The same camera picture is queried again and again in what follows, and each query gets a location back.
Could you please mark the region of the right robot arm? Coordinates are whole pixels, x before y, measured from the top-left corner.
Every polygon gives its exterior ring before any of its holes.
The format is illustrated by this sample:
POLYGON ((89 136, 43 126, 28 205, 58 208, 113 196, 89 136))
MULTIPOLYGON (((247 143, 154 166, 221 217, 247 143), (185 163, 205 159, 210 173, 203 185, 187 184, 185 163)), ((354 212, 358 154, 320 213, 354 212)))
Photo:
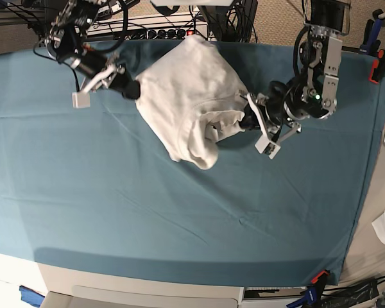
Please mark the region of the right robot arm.
POLYGON ((110 89, 127 99, 139 99, 141 86, 133 80, 125 64, 119 62, 117 50, 123 44, 128 30, 128 5, 120 1, 123 11, 121 36, 105 49, 94 49, 84 42, 90 27, 96 22, 106 1, 68 1, 51 23, 44 45, 45 57, 60 65, 66 65, 74 75, 84 76, 81 85, 76 84, 72 93, 74 108, 90 107, 90 93, 110 89))

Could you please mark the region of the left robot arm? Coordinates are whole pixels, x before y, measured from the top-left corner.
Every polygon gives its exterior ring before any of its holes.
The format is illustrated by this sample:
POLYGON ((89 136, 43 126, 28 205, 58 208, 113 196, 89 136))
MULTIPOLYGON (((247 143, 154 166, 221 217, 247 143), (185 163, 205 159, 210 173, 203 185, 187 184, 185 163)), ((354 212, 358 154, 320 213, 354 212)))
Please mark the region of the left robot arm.
POLYGON ((274 158, 281 142, 301 132, 307 118, 326 119, 337 109, 336 94, 343 47, 350 28, 350 1, 304 1, 304 27, 293 48, 294 77, 287 83, 271 81, 268 93, 240 92, 247 100, 239 125, 259 130, 255 143, 260 154, 274 158))

